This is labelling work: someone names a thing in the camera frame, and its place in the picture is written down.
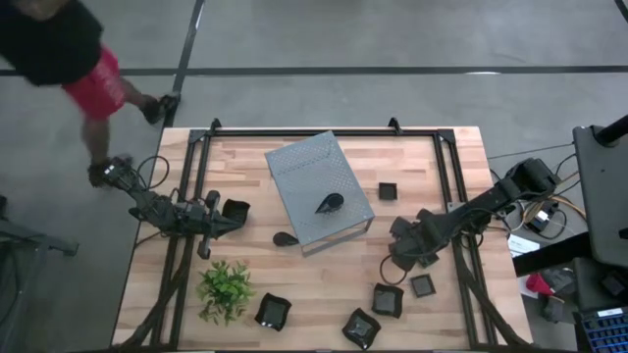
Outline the white paper sheet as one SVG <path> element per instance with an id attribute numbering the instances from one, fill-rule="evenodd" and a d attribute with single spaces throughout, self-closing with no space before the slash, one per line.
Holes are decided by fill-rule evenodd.
<path id="1" fill-rule="evenodd" d="M 511 234 L 508 237 L 507 245 L 512 258 L 537 251 L 541 248 L 540 243 L 520 237 L 515 234 Z"/>

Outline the grey platform with pole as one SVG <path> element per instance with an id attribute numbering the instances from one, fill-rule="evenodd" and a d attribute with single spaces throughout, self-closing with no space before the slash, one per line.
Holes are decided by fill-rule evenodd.
<path id="1" fill-rule="evenodd" d="M 628 115 L 572 134 L 593 256 L 628 268 Z"/>

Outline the grey perforated metal shelf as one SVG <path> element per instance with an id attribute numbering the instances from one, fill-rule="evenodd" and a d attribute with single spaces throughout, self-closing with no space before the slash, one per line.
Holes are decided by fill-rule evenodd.
<path id="1" fill-rule="evenodd" d="M 267 152 L 265 157 L 303 256 L 368 231 L 374 211 L 331 131 Z M 316 214 L 330 193 L 341 194 L 343 206 L 330 214 Z"/>

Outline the green artificial plant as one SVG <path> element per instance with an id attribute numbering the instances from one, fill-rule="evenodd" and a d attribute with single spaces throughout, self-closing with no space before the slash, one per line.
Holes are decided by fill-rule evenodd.
<path id="1" fill-rule="evenodd" d="M 198 313 L 201 320 L 228 326 L 246 312 L 255 291 L 245 263 L 215 261 L 208 270 L 199 274 L 201 281 L 196 286 L 196 295 L 202 303 Z"/>

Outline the black wavy square bowl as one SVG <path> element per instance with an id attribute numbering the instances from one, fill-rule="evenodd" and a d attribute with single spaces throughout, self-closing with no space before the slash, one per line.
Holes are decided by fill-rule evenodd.
<path id="1" fill-rule="evenodd" d="M 377 283 L 373 291 L 371 310 L 382 316 L 399 319 L 402 314 L 404 291 L 396 286 Z"/>
<path id="2" fill-rule="evenodd" d="M 354 310 L 341 332 L 345 338 L 362 350 L 369 349 L 381 330 L 377 320 L 367 315 L 361 308 Z"/>

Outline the black stand leg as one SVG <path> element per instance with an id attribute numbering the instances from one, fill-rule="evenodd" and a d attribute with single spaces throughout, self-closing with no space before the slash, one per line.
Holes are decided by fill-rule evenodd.
<path id="1" fill-rule="evenodd" d="M 544 269 L 566 264 L 574 258 L 590 258 L 592 249 L 587 232 L 573 235 L 539 250 L 513 258 L 515 273 L 524 277 Z"/>

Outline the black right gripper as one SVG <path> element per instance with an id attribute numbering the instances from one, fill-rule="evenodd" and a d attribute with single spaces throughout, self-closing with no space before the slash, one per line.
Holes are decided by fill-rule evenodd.
<path id="1" fill-rule="evenodd" d="M 438 252 L 450 242 L 451 216 L 422 209 L 414 223 L 403 217 L 396 217 L 390 233 L 394 239 L 400 239 L 391 244 L 392 262 L 396 266 L 410 271 L 418 262 L 422 268 L 428 268 L 439 260 Z"/>

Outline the black round bowl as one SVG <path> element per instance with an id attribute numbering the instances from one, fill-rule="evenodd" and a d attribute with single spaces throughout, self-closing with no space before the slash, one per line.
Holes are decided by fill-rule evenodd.
<path id="1" fill-rule="evenodd" d="M 328 194 L 316 209 L 316 214 L 330 214 L 338 211 L 344 204 L 344 198 L 339 193 Z"/>

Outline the black white power adapter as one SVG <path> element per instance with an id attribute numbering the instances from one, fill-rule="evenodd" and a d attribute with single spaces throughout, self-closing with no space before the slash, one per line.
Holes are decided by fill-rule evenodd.
<path id="1" fill-rule="evenodd" d="M 527 228 L 536 232 L 545 230 L 554 214 L 554 209 L 539 210 L 527 223 Z"/>

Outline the person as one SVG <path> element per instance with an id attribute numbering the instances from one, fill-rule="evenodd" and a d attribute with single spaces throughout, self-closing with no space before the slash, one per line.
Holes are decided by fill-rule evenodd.
<path id="1" fill-rule="evenodd" d="M 80 0 L 0 0 L 0 57 L 29 83 L 59 86 L 77 104 L 84 116 L 81 135 L 94 187 L 106 184 L 110 117 L 131 104 L 155 125 L 181 100 L 178 92 L 145 94 L 122 77 L 102 32 L 102 24 Z"/>

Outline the black aluminium rig frame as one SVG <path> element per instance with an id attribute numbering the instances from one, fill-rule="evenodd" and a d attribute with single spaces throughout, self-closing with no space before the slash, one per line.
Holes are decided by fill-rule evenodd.
<path id="1" fill-rule="evenodd" d="M 451 245 L 441 251 L 439 262 L 428 270 L 415 267 L 409 276 L 429 273 L 437 294 L 416 299 L 409 284 L 404 290 L 400 319 L 371 312 L 372 292 L 381 281 L 379 264 L 392 241 L 388 229 L 396 216 L 410 218 L 422 208 L 445 210 L 441 187 L 445 168 L 449 192 L 447 200 L 459 201 L 455 185 L 453 147 L 442 140 L 443 157 L 437 157 L 438 134 L 451 130 L 466 195 L 478 196 L 493 186 L 492 176 L 479 128 L 403 127 L 396 135 L 392 127 L 321 128 L 217 128 L 210 139 L 202 195 L 217 189 L 223 199 L 251 205 L 244 229 L 212 241 L 212 258 L 201 260 L 193 245 L 191 272 L 183 292 L 181 329 L 175 328 L 176 298 L 166 306 L 158 348 L 166 351 L 358 351 L 340 332 L 350 314 L 362 308 L 383 326 L 368 350 L 457 350 L 469 348 L 462 299 L 455 272 Z M 295 247 L 279 248 L 272 243 L 277 231 L 295 235 L 279 191 L 271 178 L 264 154 L 318 133 L 333 130 L 348 163 L 375 212 L 370 229 L 352 240 L 320 253 L 303 257 Z M 378 199 L 378 183 L 397 184 L 396 201 Z M 156 236 L 138 246 L 131 255 L 130 271 L 121 309 L 111 340 L 122 344 L 131 337 L 157 300 L 166 269 L 166 238 Z M 523 299 L 511 261 L 504 230 L 489 229 L 479 248 L 491 300 L 506 321 L 524 339 L 532 341 Z M 201 302 L 195 287 L 199 272 L 211 261 L 245 263 L 251 272 L 256 296 L 242 317 L 228 326 L 206 323 L 197 316 Z M 287 326 L 280 332 L 263 328 L 254 316 L 265 293 L 292 303 Z"/>

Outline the black wavy square plate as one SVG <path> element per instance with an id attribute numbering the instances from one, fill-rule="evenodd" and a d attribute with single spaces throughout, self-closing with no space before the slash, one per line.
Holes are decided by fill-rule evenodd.
<path id="1" fill-rule="evenodd" d="M 281 331 L 286 325 L 290 308 L 291 303 L 285 298 L 266 293 L 254 320 L 262 327 Z"/>

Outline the blue lit keyboard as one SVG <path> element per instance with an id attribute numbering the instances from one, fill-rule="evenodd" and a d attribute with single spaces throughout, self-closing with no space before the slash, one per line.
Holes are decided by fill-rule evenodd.
<path id="1" fill-rule="evenodd" d="M 628 307 L 575 313 L 577 348 L 585 353 L 628 353 Z"/>

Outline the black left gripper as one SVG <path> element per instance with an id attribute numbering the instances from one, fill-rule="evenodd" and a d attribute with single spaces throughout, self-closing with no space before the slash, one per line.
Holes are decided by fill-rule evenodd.
<path id="1" fill-rule="evenodd" d="M 221 211 L 218 211 L 220 199 L 221 194 L 219 191 L 210 190 L 205 197 L 205 204 L 212 213 L 223 217 L 223 208 Z M 196 202 L 176 203 L 174 205 L 174 214 L 175 221 L 171 228 L 171 233 L 200 234 L 202 238 L 198 244 L 197 254 L 203 260 L 210 258 L 210 242 L 212 239 L 218 239 L 222 235 L 243 227 L 242 223 L 211 222 L 211 217 L 206 212 L 205 207 Z"/>

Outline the red object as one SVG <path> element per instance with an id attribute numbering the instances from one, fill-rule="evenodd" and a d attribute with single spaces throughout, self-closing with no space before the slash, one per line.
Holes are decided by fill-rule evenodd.
<path id="1" fill-rule="evenodd" d="M 532 293 L 545 296 L 552 296 L 554 294 L 553 288 L 540 273 L 529 275 L 525 280 L 525 287 Z"/>

